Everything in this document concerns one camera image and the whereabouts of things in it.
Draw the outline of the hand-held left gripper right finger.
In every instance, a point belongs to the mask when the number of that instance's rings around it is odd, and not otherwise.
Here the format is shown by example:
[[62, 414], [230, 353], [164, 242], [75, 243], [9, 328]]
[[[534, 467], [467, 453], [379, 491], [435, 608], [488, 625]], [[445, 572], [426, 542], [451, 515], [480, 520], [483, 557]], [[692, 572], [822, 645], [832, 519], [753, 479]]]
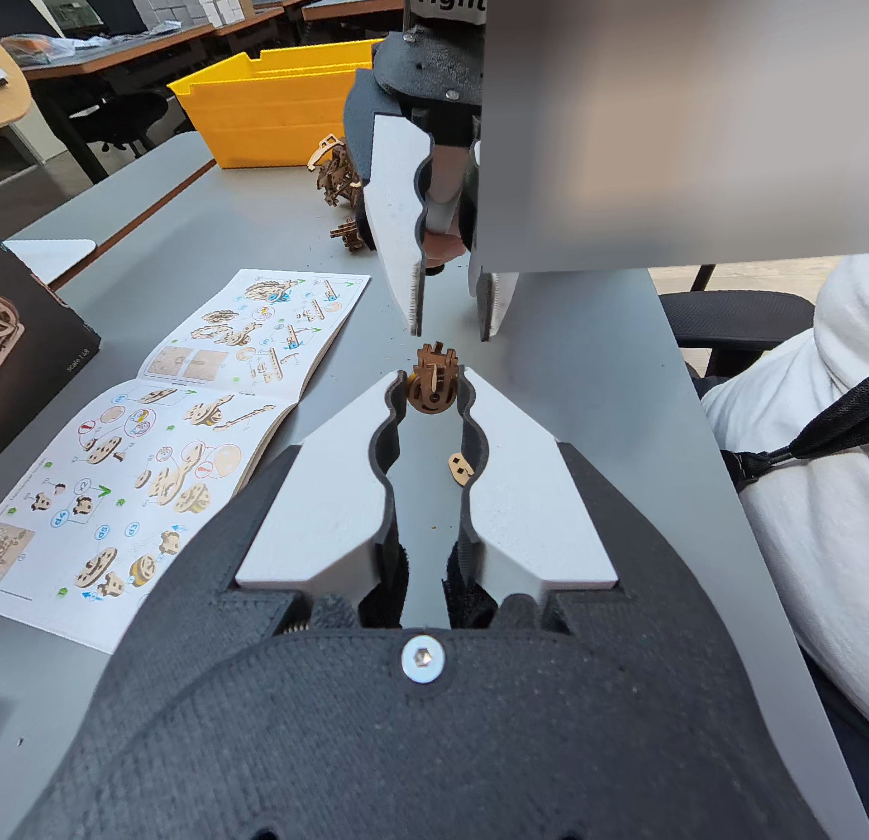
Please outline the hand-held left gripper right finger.
[[488, 626], [511, 595], [607, 590], [614, 564], [556, 437], [475, 370], [459, 371], [462, 488], [443, 581], [451, 626]]

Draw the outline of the yellow plastic bin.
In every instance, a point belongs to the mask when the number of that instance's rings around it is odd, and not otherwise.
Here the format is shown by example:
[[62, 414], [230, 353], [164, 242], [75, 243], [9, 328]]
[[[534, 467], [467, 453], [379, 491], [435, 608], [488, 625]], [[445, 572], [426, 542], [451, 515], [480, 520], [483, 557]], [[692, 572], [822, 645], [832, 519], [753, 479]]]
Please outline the yellow plastic bin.
[[343, 138], [345, 101], [375, 41], [240, 53], [168, 85], [218, 166], [305, 165], [329, 134]]

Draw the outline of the brown-edged grey desk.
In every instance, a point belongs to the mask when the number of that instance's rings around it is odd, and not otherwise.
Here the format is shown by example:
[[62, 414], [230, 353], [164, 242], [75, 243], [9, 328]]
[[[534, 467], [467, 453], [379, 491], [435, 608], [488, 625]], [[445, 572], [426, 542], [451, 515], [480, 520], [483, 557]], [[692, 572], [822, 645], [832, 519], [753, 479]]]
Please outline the brown-edged grey desk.
[[199, 133], [182, 133], [5, 240], [95, 241], [96, 248], [87, 258], [52, 284], [47, 284], [56, 290], [129, 236], [215, 165], [216, 161]]

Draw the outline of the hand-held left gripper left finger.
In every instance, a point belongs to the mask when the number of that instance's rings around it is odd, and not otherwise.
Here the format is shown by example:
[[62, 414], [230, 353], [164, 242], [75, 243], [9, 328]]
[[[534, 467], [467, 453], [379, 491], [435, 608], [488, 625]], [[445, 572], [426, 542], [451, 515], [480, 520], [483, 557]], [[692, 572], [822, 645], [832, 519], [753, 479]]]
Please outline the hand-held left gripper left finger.
[[407, 374], [388, 373], [302, 442], [236, 574], [254, 590], [289, 589], [312, 604], [340, 595], [364, 626], [399, 626], [407, 593], [395, 493]]

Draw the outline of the person's right hand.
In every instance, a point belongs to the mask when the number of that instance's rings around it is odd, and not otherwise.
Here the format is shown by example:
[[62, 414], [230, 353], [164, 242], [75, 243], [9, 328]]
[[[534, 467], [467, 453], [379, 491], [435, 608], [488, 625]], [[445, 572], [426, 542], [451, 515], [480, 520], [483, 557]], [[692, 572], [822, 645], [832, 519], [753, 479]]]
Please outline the person's right hand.
[[426, 267], [433, 269], [442, 266], [453, 259], [462, 257], [466, 247], [462, 238], [452, 233], [438, 233], [425, 230], [422, 248], [426, 255]]

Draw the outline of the black swivel chair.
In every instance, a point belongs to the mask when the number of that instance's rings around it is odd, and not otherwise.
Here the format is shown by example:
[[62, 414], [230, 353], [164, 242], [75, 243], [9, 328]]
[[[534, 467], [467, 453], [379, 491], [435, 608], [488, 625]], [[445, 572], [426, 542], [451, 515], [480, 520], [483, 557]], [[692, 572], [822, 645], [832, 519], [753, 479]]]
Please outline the black swivel chair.
[[71, 124], [86, 143], [102, 144], [102, 151], [114, 146], [129, 148], [136, 158], [141, 157], [135, 143], [144, 150], [155, 145], [147, 131], [168, 111], [168, 101], [155, 91], [140, 91], [103, 100], [93, 111], [71, 116]]

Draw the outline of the white rounded board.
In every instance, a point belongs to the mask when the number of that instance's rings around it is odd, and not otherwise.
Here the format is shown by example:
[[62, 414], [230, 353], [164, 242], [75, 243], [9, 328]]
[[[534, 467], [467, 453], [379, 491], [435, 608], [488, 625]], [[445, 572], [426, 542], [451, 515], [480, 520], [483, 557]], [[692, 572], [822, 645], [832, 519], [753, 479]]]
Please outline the white rounded board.
[[96, 248], [90, 239], [12, 239], [2, 245], [45, 284], [55, 282]]

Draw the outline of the black mesh office chair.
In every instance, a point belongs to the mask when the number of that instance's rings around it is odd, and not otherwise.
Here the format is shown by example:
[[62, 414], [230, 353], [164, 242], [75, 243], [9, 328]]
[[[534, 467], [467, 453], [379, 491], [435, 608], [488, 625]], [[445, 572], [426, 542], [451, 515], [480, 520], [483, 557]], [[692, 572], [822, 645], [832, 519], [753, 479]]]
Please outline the black mesh office chair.
[[690, 291], [659, 297], [676, 344], [709, 349], [702, 381], [733, 378], [762, 354], [812, 327], [814, 305], [778, 291], [708, 291], [715, 265], [702, 265]]

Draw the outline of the open instruction booklet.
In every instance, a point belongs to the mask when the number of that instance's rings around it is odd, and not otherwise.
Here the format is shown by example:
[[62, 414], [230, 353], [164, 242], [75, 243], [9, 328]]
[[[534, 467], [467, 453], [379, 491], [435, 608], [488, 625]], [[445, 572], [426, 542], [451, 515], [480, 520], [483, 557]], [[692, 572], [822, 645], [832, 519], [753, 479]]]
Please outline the open instruction booklet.
[[2, 617], [112, 653], [248, 481], [369, 281], [243, 269], [87, 404], [2, 503]]

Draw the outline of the small wooden model part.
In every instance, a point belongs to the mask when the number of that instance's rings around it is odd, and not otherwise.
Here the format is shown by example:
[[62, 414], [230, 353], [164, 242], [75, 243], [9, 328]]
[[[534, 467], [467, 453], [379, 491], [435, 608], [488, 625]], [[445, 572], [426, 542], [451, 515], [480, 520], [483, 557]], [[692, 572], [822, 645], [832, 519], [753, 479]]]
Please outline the small wooden model part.
[[370, 250], [353, 217], [347, 217], [340, 226], [329, 232], [331, 238], [342, 240], [345, 248], [352, 254], [362, 250]]

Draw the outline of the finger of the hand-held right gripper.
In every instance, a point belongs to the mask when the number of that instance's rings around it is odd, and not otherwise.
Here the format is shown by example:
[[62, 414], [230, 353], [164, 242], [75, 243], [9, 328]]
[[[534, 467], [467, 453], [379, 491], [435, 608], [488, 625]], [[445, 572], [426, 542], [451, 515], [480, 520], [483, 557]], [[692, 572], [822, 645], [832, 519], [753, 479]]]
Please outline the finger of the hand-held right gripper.
[[480, 266], [470, 266], [468, 287], [475, 298], [481, 342], [490, 341], [501, 327], [516, 291], [519, 274], [486, 272]]
[[402, 116], [376, 114], [371, 173], [363, 196], [375, 248], [396, 304], [412, 336], [421, 334], [426, 255], [422, 233], [427, 214], [420, 180], [432, 139]]

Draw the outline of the long brown-topped desk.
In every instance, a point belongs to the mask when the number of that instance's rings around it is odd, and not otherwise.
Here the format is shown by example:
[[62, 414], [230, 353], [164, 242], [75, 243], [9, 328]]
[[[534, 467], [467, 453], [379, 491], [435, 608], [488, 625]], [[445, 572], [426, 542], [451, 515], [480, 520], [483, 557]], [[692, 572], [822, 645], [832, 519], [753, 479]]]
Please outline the long brown-topped desk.
[[197, 24], [155, 38], [112, 43], [80, 52], [59, 63], [26, 66], [23, 74], [31, 95], [47, 125], [70, 151], [92, 183], [108, 177], [103, 165], [72, 124], [71, 110], [62, 103], [62, 83], [75, 83], [86, 91], [92, 85], [128, 94], [150, 88], [165, 88], [174, 78], [189, 75], [204, 65], [241, 52], [261, 51], [278, 41], [278, 20], [283, 8], [257, 13], [254, 19], [214, 28]]

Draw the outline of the small wooden gear assembly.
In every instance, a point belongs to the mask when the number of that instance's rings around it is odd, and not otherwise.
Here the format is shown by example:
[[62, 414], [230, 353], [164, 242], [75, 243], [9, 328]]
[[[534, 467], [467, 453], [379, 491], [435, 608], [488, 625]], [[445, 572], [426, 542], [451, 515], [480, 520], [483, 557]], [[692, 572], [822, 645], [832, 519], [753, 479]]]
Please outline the small wooden gear assembly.
[[414, 370], [407, 379], [407, 402], [423, 414], [447, 411], [458, 390], [459, 361], [455, 350], [443, 350], [438, 341], [417, 352]]

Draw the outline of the wooden model assembly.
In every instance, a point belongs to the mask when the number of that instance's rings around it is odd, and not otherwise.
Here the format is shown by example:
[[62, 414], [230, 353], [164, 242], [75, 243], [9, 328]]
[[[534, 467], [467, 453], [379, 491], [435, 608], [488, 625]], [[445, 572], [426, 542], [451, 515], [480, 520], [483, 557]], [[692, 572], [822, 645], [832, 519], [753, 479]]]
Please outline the wooden model assembly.
[[336, 207], [344, 199], [351, 208], [356, 208], [362, 195], [362, 181], [349, 157], [345, 138], [330, 133], [321, 139], [307, 168], [316, 172], [316, 187], [323, 191], [328, 205]]

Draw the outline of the black cardboard box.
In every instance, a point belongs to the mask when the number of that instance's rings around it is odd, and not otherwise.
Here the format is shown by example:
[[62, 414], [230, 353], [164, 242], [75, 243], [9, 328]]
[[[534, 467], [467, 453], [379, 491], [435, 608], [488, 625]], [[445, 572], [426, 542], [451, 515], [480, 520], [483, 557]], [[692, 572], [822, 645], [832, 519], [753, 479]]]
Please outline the black cardboard box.
[[99, 351], [101, 337], [1, 249], [1, 450]]

